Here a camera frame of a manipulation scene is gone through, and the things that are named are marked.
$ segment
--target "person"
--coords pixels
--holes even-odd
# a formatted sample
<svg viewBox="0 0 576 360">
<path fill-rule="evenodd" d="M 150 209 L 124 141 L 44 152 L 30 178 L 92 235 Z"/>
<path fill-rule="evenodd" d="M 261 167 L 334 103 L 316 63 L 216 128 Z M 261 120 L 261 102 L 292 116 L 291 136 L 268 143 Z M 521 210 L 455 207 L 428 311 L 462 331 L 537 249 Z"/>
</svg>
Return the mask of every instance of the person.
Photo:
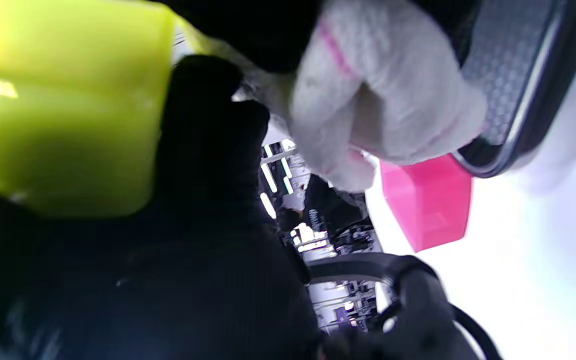
<svg viewBox="0 0 576 360">
<path fill-rule="evenodd" d="M 337 191 L 315 174 L 310 174 L 304 210 L 282 207 L 276 211 L 276 217 L 282 231 L 288 232 L 306 223 L 313 231 L 327 231 L 330 239 L 353 224 L 370 223 L 363 194 Z"/>
<path fill-rule="evenodd" d="M 0 198 L 1 360 L 316 358 L 304 282 L 259 205 L 269 114 L 231 101 L 240 80 L 216 57 L 176 67 L 136 214 L 47 219 Z"/>
</svg>

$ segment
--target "pink plastic container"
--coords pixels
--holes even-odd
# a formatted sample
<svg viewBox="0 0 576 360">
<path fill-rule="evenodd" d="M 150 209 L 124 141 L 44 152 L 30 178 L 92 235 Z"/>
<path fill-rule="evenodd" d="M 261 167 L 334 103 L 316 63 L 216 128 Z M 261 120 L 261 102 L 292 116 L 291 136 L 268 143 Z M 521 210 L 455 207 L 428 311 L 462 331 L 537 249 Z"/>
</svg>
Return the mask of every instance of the pink plastic container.
<svg viewBox="0 0 576 360">
<path fill-rule="evenodd" d="M 472 182 L 452 155 L 412 166 L 381 162 L 383 193 L 413 250 L 462 239 Z"/>
</svg>

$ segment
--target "hand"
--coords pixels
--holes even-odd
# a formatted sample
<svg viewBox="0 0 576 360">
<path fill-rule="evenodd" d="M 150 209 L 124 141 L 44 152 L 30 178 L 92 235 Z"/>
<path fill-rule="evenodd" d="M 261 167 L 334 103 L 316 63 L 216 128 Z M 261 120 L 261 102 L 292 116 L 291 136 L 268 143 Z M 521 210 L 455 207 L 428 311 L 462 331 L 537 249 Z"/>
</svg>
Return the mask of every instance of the hand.
<svg viewBox="0 0 576 360">
<path fill-rule="evenodd" d="M 162 119 L 157 193 L 176 212 L 224 216 L 259 207 L 261 142 L 268 110 L 233 102 L 242 73 L 226 60 L 194 55 L 174 69 Z"/>
</svg>

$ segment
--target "pink stripe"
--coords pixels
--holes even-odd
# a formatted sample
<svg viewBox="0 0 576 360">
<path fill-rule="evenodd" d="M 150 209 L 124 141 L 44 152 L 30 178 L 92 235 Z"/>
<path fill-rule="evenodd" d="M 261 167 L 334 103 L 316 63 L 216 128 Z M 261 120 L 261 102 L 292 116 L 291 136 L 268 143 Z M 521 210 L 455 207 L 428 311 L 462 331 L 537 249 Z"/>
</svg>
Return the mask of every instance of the pink stripe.
<svg viewBox="0 0 576 360">
<path fill-rule="evenodd" d="M 334 61 L 336 61 L 336 65 L 339 67 L 339 69 L 342 71 L 342 73 L 344 73 L 345 75 L 354 77 L 355 72 L 353 71 L 352 68 L 350 68 L 350 65 L 346 61 L 346 57 L 344 56 L 344 53 L 342 52 L 341 48 L 339 47 L 339 44 L 337 43 L 335 37 L 330 32 L 330 28 L 328 26 L 328 23 L 325 20 L 321 20 L 319 22 L 319 30 L 321 33 L 321 38 L 323 39 L 324 43 L 326 43 L 326 46 L 327 46 L 328 50 L 330 51 L 330 53 L 332 54 Z"/>
</svg>

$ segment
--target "gray textured surface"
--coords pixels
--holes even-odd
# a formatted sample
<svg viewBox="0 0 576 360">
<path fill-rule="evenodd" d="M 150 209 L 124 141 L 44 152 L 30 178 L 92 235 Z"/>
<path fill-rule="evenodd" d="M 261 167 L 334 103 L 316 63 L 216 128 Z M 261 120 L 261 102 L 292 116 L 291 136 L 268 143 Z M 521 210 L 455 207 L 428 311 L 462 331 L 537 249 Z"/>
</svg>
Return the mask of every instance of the gray textured surface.
<svg viewBox="0 0 576 360">
<path fill-rule="evenodd" d="M 508 137 L 555 1 L 484 0 L 463 72 L 486 93 L 492 144 Z"/>
</svg>

